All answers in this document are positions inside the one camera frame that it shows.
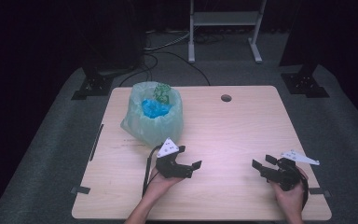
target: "wrist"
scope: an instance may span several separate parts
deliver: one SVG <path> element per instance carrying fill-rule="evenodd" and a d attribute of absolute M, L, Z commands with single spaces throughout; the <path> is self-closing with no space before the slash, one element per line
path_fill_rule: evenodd
<path fill-rule="evenodd" d="M 304 224 L 301 214 L 286 216 L 288 224 Z"/>

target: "human hand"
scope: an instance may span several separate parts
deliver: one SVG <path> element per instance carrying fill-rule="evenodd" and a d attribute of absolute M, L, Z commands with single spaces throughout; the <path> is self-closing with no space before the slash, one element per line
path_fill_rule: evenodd
<path fill-rule="evenodd" d="M 301 168 L 297 167 L 297 169 L 303 176 L 308 179 L 307 175 Z M 301 212 L 303 194 L 307 192 L 304 192 L 302 181 L 295 185 L 293 189 L 288 191 L 283 191 L 278 183 L 273 181 L 269 181 L 269 183 L 275 191 L 275 197 L 278 201 L 278 205 L 286 216 L 287 222 L 290 224 L 304 223 L 302 220 Z"/>
<path fill-rule="evenodd" d="M 164 195 L 173 185 L 184 180 L 184 178 L 165 178 L 158 170 L 153 168 L 150 174 L 150 182 L 144 197 L 138 203 L 138 205 L 131 212 L 130 216 L 126 220 L 126 224 L 140 224 L 145 223 L 147 216 L 158 199 Z"/>
<path fill-rule="evenodd" d="M 152 197 L 153 199 L 158 199 L 164 195 L 173 185 L 184 180 L 184 178 L 178 177 L 165 178 L 162 174 L 159 173 L 156 167 L 153 168 L 149 179 L 150 181 L 144 197 Z"/>

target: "wooden table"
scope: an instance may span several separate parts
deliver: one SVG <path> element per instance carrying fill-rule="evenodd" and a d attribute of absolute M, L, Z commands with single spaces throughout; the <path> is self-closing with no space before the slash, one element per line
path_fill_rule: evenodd
<path fill-rule="evenodd" d="M 192 178 L 172 187 L 158 201 L 149 219 L 283 219 L 271 186 L 252 167 L 252 159 L 269 166 L 264 161 L 266 154 L 280 158 L 282 152 L 290 149 L 304 153 L 276 89 L 174 88 L 181 93 L 184 108 L 184 131 L 176 145 L 186 146 L 176 161 L 186 165 L 202 161 L 202 165 Z M 151 149 L 120 128 L 130 93 L 131 88 L 112 91 L 98 145 L 81 183 L 90 191 L 77 194 L 72 211 L 75 218 L 126 219 L 141 199 L 146 158 Z M 224 94 L 232 100 L 223 102 Z M 298 166 L 310 178 L 310 188 L 319 188 L 310 165 Z M 330 217 L 324 196 L 310 195 L 303 218 Z"/>

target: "plastic bag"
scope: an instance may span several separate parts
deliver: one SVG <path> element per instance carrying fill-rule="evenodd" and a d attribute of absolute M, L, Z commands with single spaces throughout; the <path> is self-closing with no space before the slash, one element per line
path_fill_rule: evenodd
<path fill-rule="evenodd" d="M 171 108 L 164 116 L 146 116 L 143 101 L 157 100 Z M 179 91 L 158 82 L 141 82 L 132 87 L 126 117 L 121 128 L 149 147 L 163 143 L 168 137 L 179 140 L 183 130 L 183 107 Z"/>

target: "tape strip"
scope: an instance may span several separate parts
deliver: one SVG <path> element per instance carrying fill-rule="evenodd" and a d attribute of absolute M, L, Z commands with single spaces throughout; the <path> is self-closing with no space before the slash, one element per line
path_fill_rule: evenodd
<path fill-rule="evenodd" d="M 325 198 L 330 198 L 331 193 L 328 190 L 323 190 L 321 188 L 309 188 L 310 194 L 322 194 Z"/>
<path fill-rule="evenodd" d="M 92 159 L 94 159 L 95 149 L 97 148 L 98 140 L 100 140 L 100 135 L 102 130 L 103 130 L 103 124 L 101 124 L 100 130 L 98 130 L 97 137 L 95 138 L 94 141 L 94 146 L 92 146 L 91 155 L 89 156 L 89 161 L 92 161 Z"/>
<path fill-rule="evenodd" d="M 86 187 L 73 187 L 71 189 L 71 193 L 73 194 L 78 194 L 78 193 L 83 193 L 83 194 L 89 194 L 90 193 L 90 188 L 86 188 Z"/>

